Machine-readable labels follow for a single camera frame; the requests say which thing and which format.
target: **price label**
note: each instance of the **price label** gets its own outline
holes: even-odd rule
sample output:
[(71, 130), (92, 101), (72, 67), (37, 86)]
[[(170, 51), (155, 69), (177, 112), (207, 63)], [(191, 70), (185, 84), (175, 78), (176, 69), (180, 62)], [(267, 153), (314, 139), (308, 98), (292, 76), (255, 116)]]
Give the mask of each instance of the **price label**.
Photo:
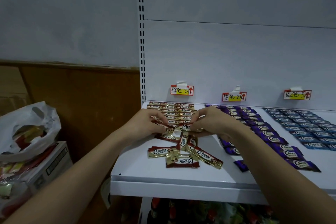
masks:
[(227, 92), (223, 93), (222, 101), (245, 101), (246, 92)]
[(193, 96), (194, 95), (194, 86), (187, 86), (185, 88), (177, 87), (176, 85), (170, 86), (170, 94), (172, 95), (186, 95)]
[(302, 91), (284, 90), (283, 92), (284, 99), (310, 100), (311, 95), (312, 95), (311, 90), (302, 90)]

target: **forearm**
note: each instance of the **forearm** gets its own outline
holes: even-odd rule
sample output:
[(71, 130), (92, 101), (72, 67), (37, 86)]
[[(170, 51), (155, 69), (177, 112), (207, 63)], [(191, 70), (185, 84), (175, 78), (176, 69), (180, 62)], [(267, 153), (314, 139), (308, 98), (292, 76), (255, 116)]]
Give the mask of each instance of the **forearm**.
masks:
[(336, 201), (249, 129), (238, 132), (232, 141), (281, 221), (336, 223)]
[(121, 129), (109, 135), (5, 223), (76, 223), (120, 151), (126, 146), (125, 135)]

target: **hand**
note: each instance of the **hand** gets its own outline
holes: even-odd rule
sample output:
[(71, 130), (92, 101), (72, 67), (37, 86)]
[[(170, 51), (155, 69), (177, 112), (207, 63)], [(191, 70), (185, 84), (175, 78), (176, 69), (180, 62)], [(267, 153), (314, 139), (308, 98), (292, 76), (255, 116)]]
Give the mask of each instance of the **hand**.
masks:
[(192, 117), (190, 123), (192, 123), (190, 127), (192, 131), (197, 131), (200, 128), (205, 130), (203, 132), (189, 132), (198, 137), (225, 135), (225, 138), (228, 139), (228, 137), (236, 137), (240, 130), (248, 129), (244, 124), (214, 106), (199, 109)]
[(129, 143), (137, 141), (153, 133), (164, 134), (166, 128), (155, 125), (151, 116), (157, 116), (164, 124), (168, 124), (167, 118), (159, 111), (141, 109), (120, 130), (126, 135)]

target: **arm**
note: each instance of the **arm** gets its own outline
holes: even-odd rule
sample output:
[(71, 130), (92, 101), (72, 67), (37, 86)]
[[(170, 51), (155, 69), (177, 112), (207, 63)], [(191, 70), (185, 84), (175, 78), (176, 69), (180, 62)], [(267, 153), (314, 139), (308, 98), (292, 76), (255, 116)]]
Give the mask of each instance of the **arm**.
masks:
[(43, 188), (4, 223), (76, 223), (120, 151), (151, 133), (166, 131), (164, 127), (152, 123), (151, 116), (168, 122), (157, 111), (141, 109), (123, 127), (110, 134), (73, 167)]
[(336, 223), (336, 201), (290, 166), (245, 125), (215, 107), (199, 110), (192, 122), (192, 130), (206, 130), (194, 133), (197, 136), (217, 134), (229, 137), (281, 222)]

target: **person's left hand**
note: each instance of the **person's left hand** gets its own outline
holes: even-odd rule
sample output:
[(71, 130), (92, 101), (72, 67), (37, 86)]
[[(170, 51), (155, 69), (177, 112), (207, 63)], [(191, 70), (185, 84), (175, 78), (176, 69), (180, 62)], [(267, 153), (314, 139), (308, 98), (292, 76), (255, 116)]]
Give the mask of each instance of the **person's left hand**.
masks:
[(152, 122), (151, 116), (157, 116), (164, 124), (168, 124), (167, 118), (159, 111), (141, 109), (120, 130), (125, 133), (129, 143), (137, 141), (153, 133), (164, 134), (166, 128)]

